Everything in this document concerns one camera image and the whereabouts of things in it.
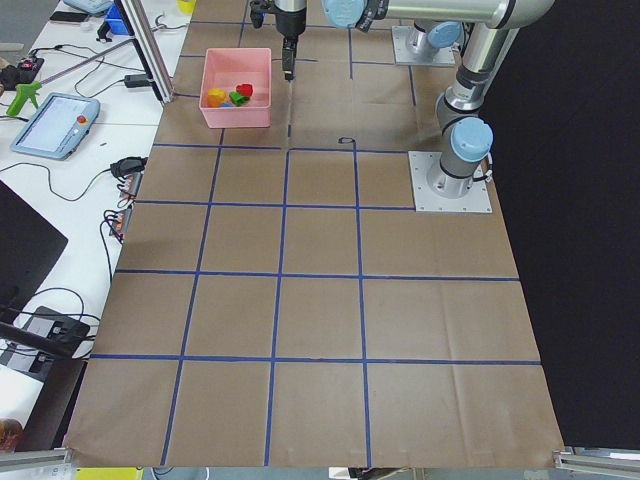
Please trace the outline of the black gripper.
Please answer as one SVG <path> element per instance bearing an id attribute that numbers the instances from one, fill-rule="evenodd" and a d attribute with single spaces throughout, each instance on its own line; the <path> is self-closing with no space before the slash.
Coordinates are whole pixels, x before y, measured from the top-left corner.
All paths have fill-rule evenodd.
<path id="1" fill-rule="evenodd" d="M 249 3 L 250 19 L 255 29 L 263 26 L 264 18 L 275 18 L 277 31 L 286 39 L 297 40 L 306 29 L 306 2 L 294 0 L 253 0 Z"/>

